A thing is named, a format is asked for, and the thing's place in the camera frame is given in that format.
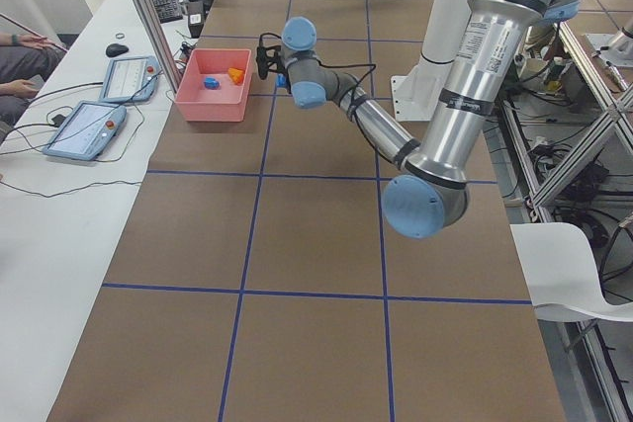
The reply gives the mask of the person's hand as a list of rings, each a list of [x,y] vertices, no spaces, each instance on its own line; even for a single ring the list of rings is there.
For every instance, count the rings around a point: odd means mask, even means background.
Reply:
[[[21,35],[20,44],[33,49],[55,48],[56,44],[47,37],[32,34]]]

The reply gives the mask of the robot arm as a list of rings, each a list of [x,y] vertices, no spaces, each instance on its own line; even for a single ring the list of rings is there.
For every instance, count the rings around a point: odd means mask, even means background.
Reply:
[[[466,0],[468,23],[422,140],[411,136],[347,72],[318,59],[315,25],[286,22],[273,57],[295,104],[311,109],[335,103],[401,175],[386,187],[383,216],[398,233],[432,236],[461,218],[469,194],[466,162],[490,114],[525,32],[540,23],[574,17],[580,0]]]

